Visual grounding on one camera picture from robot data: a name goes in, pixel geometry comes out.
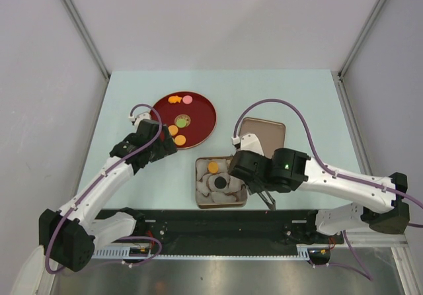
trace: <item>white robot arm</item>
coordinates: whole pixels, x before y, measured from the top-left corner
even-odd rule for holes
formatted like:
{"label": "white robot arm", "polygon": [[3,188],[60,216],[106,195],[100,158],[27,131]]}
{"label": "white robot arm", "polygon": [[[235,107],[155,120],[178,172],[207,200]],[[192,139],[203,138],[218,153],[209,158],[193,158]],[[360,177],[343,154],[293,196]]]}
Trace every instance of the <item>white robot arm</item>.
{"label": "white robot arm", "polygon": [[[396,186],[406,191],[406,176],[395,173],[390,177],[372,177],[344,171],[326,165],[335,175],[327,173],[318,161],[305,153],[292,149],[277,149],[273,158],[264,157],[259,139],[254,134],[234,138],[233,144],[239,149],[232,159],[229,174],[246,182],[250,194],[257,193],[269,207],[276,208],[270,191],[290,192],[306,190],[321,192],[350,200],[353,203],[332,210],[319,210],[311,215],[316,231],[333,235],[342,230],[370,227],[389,233],[403,233],[409,222],[408,205],[394,193],[352,182],[337,175],[370,181],[386,188]],[[270,202],[263,195],[267,194]]]}
{"label": "white robot arm", "polygon": [[133,124],[136,133],[129,134],[114,146],[106,164],[79,194],[57,212],[47,209],[40,216],[39,240],[46,256],[72,271],[80,271],[95,249],[145,231],[141,228],[145,226],[143,214],[129,208],[105,220],[95,219],[110,197],[140,169],[149,162],[176,153],[166,126],[162,127],[162,136],[147,145],[160,128],[158,122],[150,120],[149,114],[134,118]]}

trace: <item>small tray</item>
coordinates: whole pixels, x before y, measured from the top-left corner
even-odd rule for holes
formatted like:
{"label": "small tray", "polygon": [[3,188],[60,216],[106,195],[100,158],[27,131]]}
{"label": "small tray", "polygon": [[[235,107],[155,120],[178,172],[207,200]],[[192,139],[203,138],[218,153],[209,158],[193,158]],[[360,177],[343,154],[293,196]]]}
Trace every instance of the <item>small tray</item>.
{"label": "small tray", "polygon": [[239,135],[248,133],[256,134],[267,158],[272,158],[275,149],[284,147],[286,127],[283,123],[261,118],[244,118]]}
{"label": "small tray", "polygon": [[[196,202],[199,208],[242,207],[247,203],[247,186],[241,180],[227,174],[231,160],[232,156],[201,157],[196,160]],[[208,171],[210,161],[216,162],[219,166],[219,171],[215,174]],[[218,189],[210,181],[218,177],[227,181],[224,189]]]}

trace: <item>orange food item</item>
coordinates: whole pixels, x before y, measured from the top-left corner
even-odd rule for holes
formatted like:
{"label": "orange food item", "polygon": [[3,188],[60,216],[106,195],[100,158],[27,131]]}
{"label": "orange food item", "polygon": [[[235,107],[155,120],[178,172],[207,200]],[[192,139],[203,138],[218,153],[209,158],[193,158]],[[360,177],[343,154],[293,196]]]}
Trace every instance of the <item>orange food item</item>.
{"label": "orange food item", "polygon": [[177,137],[174,138],[174,143],[177,146],[182,146],[186,143],[186,138],[183,135],[178,135]]}
{"label": "orange food item", "polygon": [[207,166],[207,169],[210,173],[216,174],[219,171],[219,165],[215,161],[211,161]]}
{"label": "orange food item", "polygon": [[169,133],[171,133],[171,136],[175,136],[178,134],[178,131],[179,131],[178,126],[171,125],[168,127],[168,129],[169,129]]}
{"label": "orange food item", "polygon": [[177,95],[173,95],[167,99],[169,103],[180,103],[182,100],[182,97],[179,97]]}

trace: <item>red tray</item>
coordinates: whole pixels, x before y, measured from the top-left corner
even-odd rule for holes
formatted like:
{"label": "red tray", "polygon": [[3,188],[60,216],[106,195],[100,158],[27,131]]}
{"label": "red tray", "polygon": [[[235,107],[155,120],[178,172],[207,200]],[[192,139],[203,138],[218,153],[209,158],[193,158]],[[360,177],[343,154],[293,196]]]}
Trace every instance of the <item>red tray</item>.
{"label": "red tray", "polygon": [[[183,103],[182,100],[180,103],[169,102],[169,97],[178,96],[183,98],[186,95],[192,97],[192,102],[189,105]],[[200,145],[210,136],[216,126],[217,116],[214,106],[207,98],[194,92],[171,93],[157,101],[153,108],[160,114],[163,124],[168,127],[176,125],[175,119],[178,116],[187,115],[189,117],[189,125],[185,128],[180,128],[178,134],[173,136],[175,138],[178,135],[183,135],[186,138],[186,143],[183,146],[178,146],[179,149]],[[153,111],[151,111],[151,118],[153,120],[157,119]]]}

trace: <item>light blue table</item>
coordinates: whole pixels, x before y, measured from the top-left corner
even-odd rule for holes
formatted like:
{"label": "light blue table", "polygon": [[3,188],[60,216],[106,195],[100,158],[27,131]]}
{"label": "light blue table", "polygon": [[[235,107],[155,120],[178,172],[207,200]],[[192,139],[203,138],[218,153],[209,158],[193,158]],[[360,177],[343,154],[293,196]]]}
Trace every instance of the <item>light blue table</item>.
{"label": "light blue table", "polygon": [[[137,103],[153,105],[176,91],[207,97],[217,126],[200,146],[149,164],[126,183],[106,208],[197,209],[194,162],[198,157],[235,153],[231,135],[239,115],[260,99],[279,98],[304,115],[323,161],[359,172],[344,115],[329,70],[115,71],[112,74],[81,179],[81,190],[104,165],[115,144],[134,131],[128,120]],[[262,105],[249,116],[283,122],[287,148],[311,154],[303,126],[283,105]],[[311,192],[274,194],[278,209],[335,208],[345,200]],[[243,209],[266,209],[257,195]]]}

